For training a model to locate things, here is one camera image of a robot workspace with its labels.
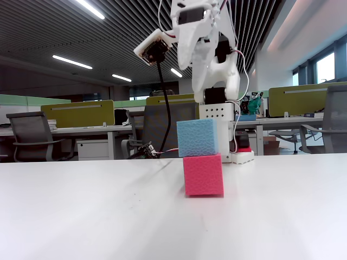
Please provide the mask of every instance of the chair armrest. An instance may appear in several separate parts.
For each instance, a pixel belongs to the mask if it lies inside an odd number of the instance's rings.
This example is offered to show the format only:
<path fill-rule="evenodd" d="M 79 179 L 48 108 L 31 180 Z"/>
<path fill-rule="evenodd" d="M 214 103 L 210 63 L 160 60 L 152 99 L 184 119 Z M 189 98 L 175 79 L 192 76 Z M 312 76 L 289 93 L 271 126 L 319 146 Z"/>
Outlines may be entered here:
<path fill-rule="evenodd" d="M 63 161 L 70 160 L 74 156 L 76 139 L 75 138 L 71 138 L 70 140 L 71 140 L 70 153 L 69 153 L 68 156 L 65 156 L 65 157 L 62 158 Z"/>
<path fill-rule="evenodd" d="M 300 126 L 300 139 L 301 139 L 301 146 L 303 147 L 303 152 L 305 153 L 311 153 L 310 150 L 307 148 L 307 144 L 306 144 L 306 134 L 307 134 L 307 129 L 308 128 L 313 128 L 311 126 L 308 125 L 301 125 Z"/>
<path fill-rule="evenodd" d="M 18 145 L 18 146 L 28 146 L 28 145 L 51 145 L 51 144 L 55 144 L 57 142 L 61 142 L 64 141 L 65 139 L 60 139 L 57 141 L 52 141 L 52 142 L 14 142 L 14 145 Z"/>
<path fill-rule="evenodd" d="M 319 133 L 324 133 L 324 134 L 347 134 L 347 130 L 319 130 L 319 129 L 316 129 L 316 128 L 309 126 L 309 125 L 301 125 L 300 129 L 301 129 L 301 127 L 304 127 L 306 129 L 314 131 L 314 132 L 319 132 Z"/>
<path fill-rule="evenodd" d="M 130 156 L 130 143 L 131 142 L 137 142 L 138 143 L 138 144 L 135 144 L 132 146 L 142 146 L 141 140 L 132 140 L 132 139 L 122 140 L 121 141 L 121 151 L 123 153 L 124 159 L 127 159 Z"/>

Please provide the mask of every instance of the red object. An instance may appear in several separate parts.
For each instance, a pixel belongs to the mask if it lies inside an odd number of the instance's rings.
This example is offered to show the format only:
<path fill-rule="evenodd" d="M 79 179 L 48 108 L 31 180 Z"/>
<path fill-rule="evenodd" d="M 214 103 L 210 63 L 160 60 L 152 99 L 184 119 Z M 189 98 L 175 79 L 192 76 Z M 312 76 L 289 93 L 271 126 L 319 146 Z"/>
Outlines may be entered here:
<path fill-rule="evenodd" d="M 185 194 L 223 195 L 221 154 L 184 157 Z"/>
<path fill-rule="evenodd" d="M 238 153 L 250 153 L 251 151 L 252 151 L 252 149 L 250 147 L 237 149 Z"/>

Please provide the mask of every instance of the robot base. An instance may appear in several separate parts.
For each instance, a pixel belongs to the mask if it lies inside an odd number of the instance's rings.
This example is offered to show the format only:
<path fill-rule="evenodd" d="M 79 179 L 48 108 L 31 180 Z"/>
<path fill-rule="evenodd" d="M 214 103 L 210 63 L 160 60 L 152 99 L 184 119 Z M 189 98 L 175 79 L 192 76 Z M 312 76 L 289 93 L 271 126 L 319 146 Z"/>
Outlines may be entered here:
<path fill-rule="evenodd" d="M 254 152 L 246 153 L 229 153 L 222 156 L 222 163 L 245 164 L 254 160 Z"/>

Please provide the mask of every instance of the window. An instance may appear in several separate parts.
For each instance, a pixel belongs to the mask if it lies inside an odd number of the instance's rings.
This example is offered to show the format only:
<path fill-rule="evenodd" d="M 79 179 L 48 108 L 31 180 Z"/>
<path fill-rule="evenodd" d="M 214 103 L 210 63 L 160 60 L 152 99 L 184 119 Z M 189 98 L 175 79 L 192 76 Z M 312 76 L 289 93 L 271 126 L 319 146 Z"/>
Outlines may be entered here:
<path fill-rule="evenodd" d="M 146 98 L 149 98 L 149 97 L 150 96 L 135 96 L 135 97 L 131 96 L 129 98 L 129 100 L 143 100 L 143 99 L 146 99 Z"/>
<path fill-rule="evenodd" d="M 295 73 L 293 75 L 293 86 L 298 86 L 299 85 L 299 73 Z"/>
<path fill-rule="evenodd" d="M 333 80 L 335 78 L 335 53 L 329 54 L 316 63 L 317 83 Z"/>

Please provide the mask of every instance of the black cable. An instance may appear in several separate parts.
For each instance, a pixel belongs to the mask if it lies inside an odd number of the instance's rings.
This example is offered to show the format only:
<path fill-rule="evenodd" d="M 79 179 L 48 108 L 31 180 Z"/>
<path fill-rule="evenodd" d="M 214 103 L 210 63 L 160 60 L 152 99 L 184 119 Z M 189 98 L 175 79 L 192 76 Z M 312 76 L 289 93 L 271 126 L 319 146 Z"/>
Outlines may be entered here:
<path fill-rule="evenodd" d="M 168 138 L 168 135 L 169 135 L 169 132 L 170 132 L 170 127 L 171 127 L 171 113 L 170 113 L 170 106 L 169 106 L 169 100 L 168 100 L 168 95 L 166 93 L 166 89 L 165 89 L 165 86 L 164 86 L 164 80 L 163 80 L 163 75 L 162 75 L 162 70 L 160 68 L 160 62 L 157 62 L 157 66 L 158 66 L 158 72 L 159 72 L 159 77 L 160 77 L 160 82 L 161 82 L 161 86 L 162 86 L 162 91 L 164 92 L 164 97 L 165 97 L 165 103 L 166 103 L 166 111 L 168 113 L 168 127 L 166 129 L 166 133 L 165 133 L 165 136 L 164 136 L 164 140 L 163 140 L 163 143 L 162 143 L 162 146 L 160 148 L 160 152 L 163 151 L 164 149 L 164 145 L 165 145 L 165 142 L 166 142 L 166 139 Z"/>

